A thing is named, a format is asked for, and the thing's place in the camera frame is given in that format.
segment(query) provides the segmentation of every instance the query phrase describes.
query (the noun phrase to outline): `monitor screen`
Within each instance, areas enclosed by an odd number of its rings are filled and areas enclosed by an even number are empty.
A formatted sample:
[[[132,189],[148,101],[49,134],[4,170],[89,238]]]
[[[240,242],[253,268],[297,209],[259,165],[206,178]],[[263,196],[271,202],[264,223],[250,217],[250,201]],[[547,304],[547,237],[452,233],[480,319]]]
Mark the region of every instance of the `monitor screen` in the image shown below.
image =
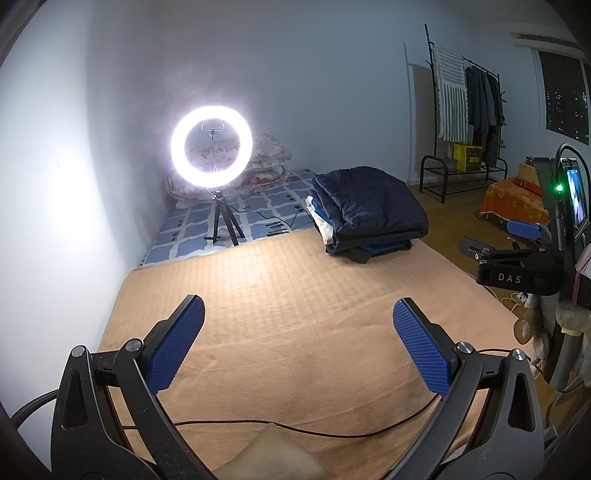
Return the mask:
[[[585,205],[585,192],[583,182],[578,169],[569,168],[566,171],[566,178],[569,182],[570,203],[573,209],[573,221],[575,227],[580,227],[587,219],[587,207]]]

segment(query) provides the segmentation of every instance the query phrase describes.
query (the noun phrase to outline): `orange cloth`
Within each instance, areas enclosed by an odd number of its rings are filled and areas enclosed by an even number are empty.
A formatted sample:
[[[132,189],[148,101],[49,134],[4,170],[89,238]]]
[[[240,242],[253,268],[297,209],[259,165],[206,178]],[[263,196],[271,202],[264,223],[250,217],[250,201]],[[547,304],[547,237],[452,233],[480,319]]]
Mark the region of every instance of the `orange cloth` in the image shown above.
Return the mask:
[[[515,185],[515,179],[501,180],[488,187],[480,214],[494,213],[505,220],[549,223],[542,197]]]

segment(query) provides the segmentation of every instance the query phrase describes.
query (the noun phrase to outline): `pillow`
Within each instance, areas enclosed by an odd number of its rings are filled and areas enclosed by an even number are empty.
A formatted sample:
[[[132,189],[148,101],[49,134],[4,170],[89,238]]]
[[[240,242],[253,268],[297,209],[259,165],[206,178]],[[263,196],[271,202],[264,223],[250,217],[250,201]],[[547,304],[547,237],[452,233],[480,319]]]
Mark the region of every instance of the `pillow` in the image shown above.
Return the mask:
[[[219,480],[328,480],[334,478],[308,450],[269,424],[233,460],[214,471]]]
[[[291,153],[279,143],[275,137],[269,134],[256,134],[252,137],[252,155],[246,166],[246,171],[255,168],[275,167],[283,165],[291,159]],[[238,137],[230,137],[225,140],[215,142],[216,164],[219,170],[228,168],[236,160],[240,150],[240,140]],[[213,169],[212,148],[199,150],[198,148],[189,149],[189,161],[195,167],[208,171]]]
[[[282,185],[290,175],[284,166],[259,168],[241,173],[237,179],[222,187],[226,198],[263,192]],[[177,208],[184,210],[191,205],[199,205],[212,201],[212,196],[204,187],[193,185],[185,180],[176,170],[172,171],[165,180],[166,191],[177,201]]]

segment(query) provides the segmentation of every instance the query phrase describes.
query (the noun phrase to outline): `white cloth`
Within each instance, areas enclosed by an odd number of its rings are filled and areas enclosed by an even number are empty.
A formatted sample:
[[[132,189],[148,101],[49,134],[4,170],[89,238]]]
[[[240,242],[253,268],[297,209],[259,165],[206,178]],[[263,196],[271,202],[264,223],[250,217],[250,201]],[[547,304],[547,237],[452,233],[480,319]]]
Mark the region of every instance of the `white cloth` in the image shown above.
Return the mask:
[[[316,223],[316,226],[318,227],[318,230],[320,231],[320,234],[322,236],[322,241],[324,242],[324,244],[325,245],[332,245],[333,244],[332,235],[333,235],[333,231],[334,231],[332,228],[332,225],[330,223],[326,222],[323,218],[320,217],[320,215],[318,215],[318,213],[316,213],[314,205],[312,205],[312,197],[309,195],[308,195],[308,198],[306,198],[306,208],[310,212],[310,215],[312,215],[312,218],[314,219],[314,222]]]
[[[464,59],[439,45],[433,46],[433,70],[439,103],[439,133],[443,140],[468,142],[468,90]]]

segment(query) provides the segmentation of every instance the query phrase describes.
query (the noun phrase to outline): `clothes rack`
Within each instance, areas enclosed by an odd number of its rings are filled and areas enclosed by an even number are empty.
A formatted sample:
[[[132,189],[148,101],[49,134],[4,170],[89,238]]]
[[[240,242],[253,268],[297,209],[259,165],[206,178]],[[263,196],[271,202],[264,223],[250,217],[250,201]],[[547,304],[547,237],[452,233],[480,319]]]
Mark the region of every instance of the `clothes rack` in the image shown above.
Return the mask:
[[[434,195],[436,195],[437,197],[440,198],[441,203],[445,203],[445,199],[447,197],[447,195],[452,195],[452,194],[456,194],[456,193],[464,193],[464,192],[472,192],[474,190],[482,190],[482,189],[487,189],[489,187],[490,184],[494,183],[496,180],[490,178],[490,174],[491,173],[500,173],[503,172],[504,173],[504,178],[507,178],[507,162],[500,157],[500,149],[503,148],[500,145],[500,139],[501,139],[501,131],[502,131],[502,125],[499,125],[499,149],[497,150],[496,153],[496,165],[495,166],[489,166],[486,164],[481,165],[480,170],[478,171],[460,171],[450,165],[448,165],[448,163],[443,159],[437,156],[437,140],[438,140],[438,136],[437,136],[437,130],[439,128],[439,122],[438,122],[438,116],[437,116],[437,111],[438,111],[438,101],[437,101],[437,83],[435,80],[435,68],[434,68],[434,64],[433,64],[433,45],[435,45],[432,41],[431,38],[429,37],[429,29],[427,27],[427,24],[425,24],[425,33],[427,35],[427,44],[429,46],[429,60],[426,60],[426,62],[429,64],[429,66],[431,67],[431,78],[433,80],[433,98],[435,101],[435,108],[434,108],[434,126],[435,126],[435,130],[434,130],[434,142],[433,142],[433,155],[425,155],[423,157],[423,159],[421,160],[421,177],[420,177],[420,183],[419,183],[419,188],[418,191],[422,192],[423,190],[426,190],[429,193],[432,193]],[[481,65],[478,65],[476,62],[467,59],[466,57],[463,57],[464,61],[468,62],[470,65],[475,66],[481,70],[483,70],[484,72],[492,75],[494,78],[497,79],[497,81],[499,82],[499,85],[501,84],[501,76],[498,73],[493,73],[490,70],[484,68]],[[425,166],[427,161],[435,161],[437,162],[437,164],[433,164],[433,162],[430,162],[431,166]],[[429,184],[428,186],[426,186],[424,184],[424,177],[425,177],[425,171],[428,171],[429,173],[433,173],[439,177],[442,177],[442,181],[437,182],[437,183],[433,183],[433,184]],[[450,175],[452,176],[458,176],[457,180],[453,180],[452,182],[450,182],[449,177]],[[461,180],[462,176],[470,176],[468,180]],[[461,185],[462,184],[470,184],[468,185],[467,188],[462,188]]]

